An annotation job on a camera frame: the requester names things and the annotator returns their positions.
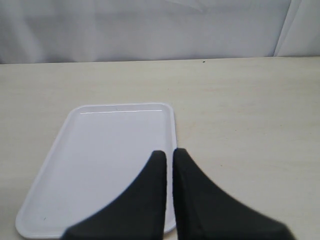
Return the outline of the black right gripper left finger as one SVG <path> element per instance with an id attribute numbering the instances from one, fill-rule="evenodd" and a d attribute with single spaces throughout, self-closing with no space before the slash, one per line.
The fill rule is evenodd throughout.
<path id="1" fill-rule="evenodd" d="M 153 151 L 128 188 L 109 205 L 70 226 L 64 240 L 161 240 L 167 203 L 167 158 Z"/>

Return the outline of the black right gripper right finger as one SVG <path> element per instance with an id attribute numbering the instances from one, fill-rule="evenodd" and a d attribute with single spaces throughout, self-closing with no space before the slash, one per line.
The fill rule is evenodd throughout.
<path id="1" fill-rule="evenodd" d="M 172 177 L 178 239 L 295 239 L 285 224 L 251 209 L 219 188 L 184 148 L 173 152 Z"/>

